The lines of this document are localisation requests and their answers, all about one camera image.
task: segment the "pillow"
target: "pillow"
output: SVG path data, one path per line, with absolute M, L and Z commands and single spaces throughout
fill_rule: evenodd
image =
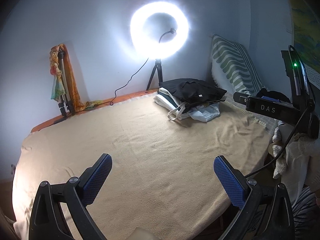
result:
M 262 88 L 261 79 L 245 47 L 221 36 L 212 36 L 212 77 L 229 93 L 256 95 Z

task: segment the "striped pillow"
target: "striped pillow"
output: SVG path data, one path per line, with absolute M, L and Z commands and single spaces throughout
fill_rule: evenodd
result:
M 229 93 L 256 95 L 263 85 L 245 47 L 217 34 L 212 39 L 213 79 Z
M 305 187 L 297 202 L 292 206 L 294 231 L 296 240 L 305 239 L 305 236 L 317 223 L 320 210 L 316 205 L 316 194 Z

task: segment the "wooden floor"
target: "wooden floor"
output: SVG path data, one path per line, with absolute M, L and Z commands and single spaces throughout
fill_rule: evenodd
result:
M 13 181 L 0 183 L 0 207 L 3 213 L 11 220 L 16 220 L 12 207 Z

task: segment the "beige blanket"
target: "beige blanket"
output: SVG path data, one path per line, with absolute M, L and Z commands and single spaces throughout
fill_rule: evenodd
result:
M 217 219 L 230 201 L 212 169 L 214 158 L 224 155 L 247 174 L 261 165 L 270 135 L 227 102 L 208 123 L 169 121 L 167 112 L 152 97 L 140 98 L 30 134 L 13 188 L 14 227 L 22 239 L 39 183 L 79 177 L 102 153 L 112 156 L 113 168 L 87 209 L 107 239 L 124 240 L 136 227 L 162 239 L 192 239 Z

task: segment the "painting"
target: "painting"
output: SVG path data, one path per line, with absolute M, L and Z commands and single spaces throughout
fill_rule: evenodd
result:
M 294 47 L 311 83 L 320 89 L 320 24 L 304 0 L 289 0 L 292 8 Z

